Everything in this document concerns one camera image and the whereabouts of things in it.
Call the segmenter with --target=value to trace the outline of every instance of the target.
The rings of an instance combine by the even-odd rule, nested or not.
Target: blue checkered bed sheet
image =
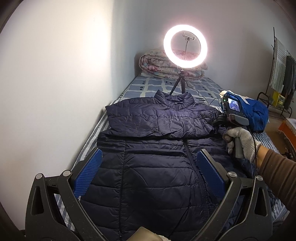
[[[170,80],[170,79],[137,77],[126,88],[123,94],[117,100],[113,101],[111,104],[115,104],[124,99],[130,99],[130,98],[136,98],[136,97],[154,97],[157,90],[161,90],[165,93],[169,93],[172,90],[174,84],[175,84],[175,80]],[[194,97],[197,103],[210,104],[216,109],[222,111],[219,105],[219,102],[220,102],[219,93],[223,89],[218,84],[216,84],[213,80],[207,77],[203,77],[198,80],[187,81],[187,84],[185,84],[185,86],[186,86],[186,91],[192,94],[192,96]],[[180,83],[179,83],[179,86],[176,87],[174,94],[181,94]],[[104,111],[94,131],[92,132],[91,136],[89,137],[82,151],[80,152],[74,166],[79,161],[84,160],[85,157],[96,146],[96,140],[99,133],[109,128],[110,126],[107,119],[107,114],[106,114],[106,111]],[[265,132],[255,134],[255,138],[256,140],[261,141],[265,147],[279,153],[279,151],[276,149],[271,139]],[[71,222],[69,215],[67,214],[67,211],[59,195],[56,195],[56,200],[67,227],[70,228],[71,230],[75,230],[75,227]],[[282,218],[282,216],[285,215],[286,212],[287,210],[285,206],[282,204],[282,202],[279,199],[277,199],[276,204],[272,207],[273,221],[276,221]]]

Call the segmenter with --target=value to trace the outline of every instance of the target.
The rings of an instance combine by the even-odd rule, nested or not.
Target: ribbed brown sleeve
[[[296,204],[296,162],[269,150],[259,174],[288,210]]]

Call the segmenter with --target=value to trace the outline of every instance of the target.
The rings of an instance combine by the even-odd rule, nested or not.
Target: blue textured pad
[[[211,188],[212,193],[216,197],[223,199],[227,191],[226,184],[216,168],[211,164],[209,159],[204,155],[202,151],[199,151],[197,153],[196,165],[205,177],[206,182]]]
[[[83,196],[102,163],[103,153],[98,149],[88,161],[87,165],[74,181],[74,195]]]

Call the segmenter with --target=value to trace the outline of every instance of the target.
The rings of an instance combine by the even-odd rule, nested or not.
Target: gloved hand
[[[241,127],[236,127],[233,129],[229,129],[225,135],[223,135],[223,139],[226,140],[227,147],[228,147],[228,153],[231,154],[234,147],[234,142],[232,141],[233,137],[239,137],[242,148],[244,152],[244,157],[248,159],[251,163],[253,163],[255,159],[255,152],[258,152],[258,149],[260,145],[262,145],[261,142],[255,140],[254,146],[254,140],[251,135],[251,133]]]

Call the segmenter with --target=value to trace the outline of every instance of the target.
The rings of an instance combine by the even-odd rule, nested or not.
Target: ring light
[[[200,42],[200,54],[194,60],[188,61],[188,60],[179,59],[172,51],[172,47],[171,47],[172,38],[176,33],[181,31],[191,32],[198,38]],[[200,65],[207,56],[207,42],[205,40],[205,37],[202,35],[202,33],[199,30],[189,25],[177,25],[175,27],[172,27],[165,35],[165,38],[163,40],[163,46],[164,46],[164,50],[167,57],[174,64],[180,66],[181,68],[193,68],[197,65]]]

